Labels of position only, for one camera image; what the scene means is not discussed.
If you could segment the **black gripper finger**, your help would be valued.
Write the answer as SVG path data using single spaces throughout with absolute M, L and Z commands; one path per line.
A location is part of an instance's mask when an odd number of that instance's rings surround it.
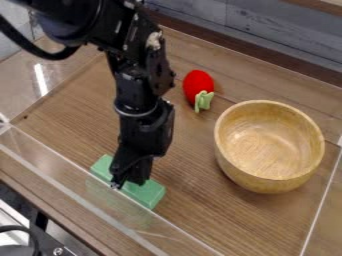
M 121 189 L 126 182 L 137 182 L 134 164 L 122 166 L 120 163 L 113 162 L 110 165 L 110 173 L 113 175 L 112 187 L 116 189 Z
M 153 163 L 153 156 L 132 155 L 128 160 L 126 180 L 142 186 L 150 179 Z

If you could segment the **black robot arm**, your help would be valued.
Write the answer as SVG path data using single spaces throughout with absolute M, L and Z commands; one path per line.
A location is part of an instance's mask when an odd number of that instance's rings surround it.
M 173 142 L 176 109 L 165 94 L 176 86 L 164 30 L 140 0 L 13 0 L 37 16 L 46 35 L 67 47 L 102 50 L 116 79 L 118 149 L 112 186 L 150 179 L 154 160 Z

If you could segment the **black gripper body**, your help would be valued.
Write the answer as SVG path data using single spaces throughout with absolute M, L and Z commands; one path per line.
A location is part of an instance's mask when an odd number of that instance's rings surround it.
M 160 99 L 145 113 L 120 103 L 116 110 L 121 128 L 112 172 L 124 174 L 134 168 L 150 170 L 154 159 L 166 155 L 173 142 L 174 105 Z

